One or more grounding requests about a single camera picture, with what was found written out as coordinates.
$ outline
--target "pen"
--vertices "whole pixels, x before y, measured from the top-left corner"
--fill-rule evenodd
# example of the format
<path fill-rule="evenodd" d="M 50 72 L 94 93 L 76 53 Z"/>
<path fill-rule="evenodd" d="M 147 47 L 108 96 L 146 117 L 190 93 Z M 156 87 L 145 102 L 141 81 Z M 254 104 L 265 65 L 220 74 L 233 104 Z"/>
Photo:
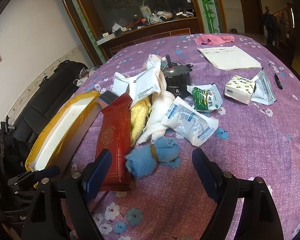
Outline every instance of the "pen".
<path fill-rule="evenodd" d="M 278 75 L 275 73 L 275 71 L 274 71 L 273 68 L 272 68 L 272 70 L 273 70 L 273 72 L 274 72 L 274 79 L 275 79 L 275 83 L 277 84 L 277 87 L 278 87 L 279 89 L 283 89 L 282 84 L 281 84 L 281 82 L 280 82 L 280 80 L 279 80 Z"/>

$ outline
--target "yellow cloth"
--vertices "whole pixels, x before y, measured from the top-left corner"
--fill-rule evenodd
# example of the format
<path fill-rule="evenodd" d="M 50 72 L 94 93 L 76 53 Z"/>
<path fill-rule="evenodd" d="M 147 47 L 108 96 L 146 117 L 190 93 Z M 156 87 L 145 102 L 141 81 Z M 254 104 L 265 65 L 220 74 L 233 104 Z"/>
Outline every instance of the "yellow cloth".
<path fill-rule="evenodd" d="M 146 125 L 146 118 L 151 112 L 151 103 L 149 97 L 138 101 L 130 109 L 131 115 L 131 146 L 133 146 L 142 133 Z"/>

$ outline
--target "orange object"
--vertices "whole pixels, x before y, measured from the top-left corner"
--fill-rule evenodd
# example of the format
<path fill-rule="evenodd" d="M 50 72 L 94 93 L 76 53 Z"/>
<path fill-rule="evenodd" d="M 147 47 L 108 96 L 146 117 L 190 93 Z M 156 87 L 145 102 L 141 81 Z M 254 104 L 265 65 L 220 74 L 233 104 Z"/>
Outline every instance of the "orange object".
<path fill-rule="evenodd" d="M 131 151 L 129 111 L 131 103 L 132 99 L 129 94 L 124 93 L 101 110 L 103 121 L 96 157 L 103 149 L 108 149 L 112 154 L 112 163 L 100 191 L 130 190 L 131 174 L 125 166 L 124 157 Z"/>

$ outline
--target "silver bolt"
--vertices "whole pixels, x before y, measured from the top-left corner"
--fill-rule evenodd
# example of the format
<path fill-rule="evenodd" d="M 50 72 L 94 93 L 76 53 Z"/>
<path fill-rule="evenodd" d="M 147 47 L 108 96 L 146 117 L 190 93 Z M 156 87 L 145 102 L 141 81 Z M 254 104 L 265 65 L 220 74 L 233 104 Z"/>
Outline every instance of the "silver bolt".
<path fill-rule="evenodd" d="M 43 178 L 41 182 L 42 184 L 47 184 L 49 182 L 49 178 Z"/>
<path fill-rule="evenodd" d="M 72 178 L 77 179 L 81 176 L 80 172 L 75 172 L 74 174 L 72 174 Z"/>
<path fill-rule="evenodd" d="M 256 181 L 259 182 L 259 183 L 263 183 L 263 178 L 261 178 L 261 177 L 256 177 Z"/>
<path fill-rule="evenodd" d="M 223 176 L 225 176 L 226 178 L 231 178 L 232 177 L 232 173 L 231 172 L 229 172 L 229 171 L 226 171 L 226 172 L 224 172 L 223 173 Z"/>

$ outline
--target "blue cloth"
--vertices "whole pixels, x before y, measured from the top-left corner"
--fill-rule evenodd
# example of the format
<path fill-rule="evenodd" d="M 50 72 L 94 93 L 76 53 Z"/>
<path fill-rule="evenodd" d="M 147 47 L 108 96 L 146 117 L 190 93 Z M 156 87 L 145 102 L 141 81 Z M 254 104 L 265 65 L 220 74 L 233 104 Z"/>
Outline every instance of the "blue cloth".
<path fill-rule="evenodd" d="M 173 138 L 161 137 L 154 142 L 159 162 L 167 166 L 176 168 L 180 165 L 181 160 L 178 158 L 180 147 Z M 141 149 L 134 149 L 126 155 L 126 167 L 130 173 L 138 179 L 150 175 L 157 162 L 151 154 L 150 146 Z"/>

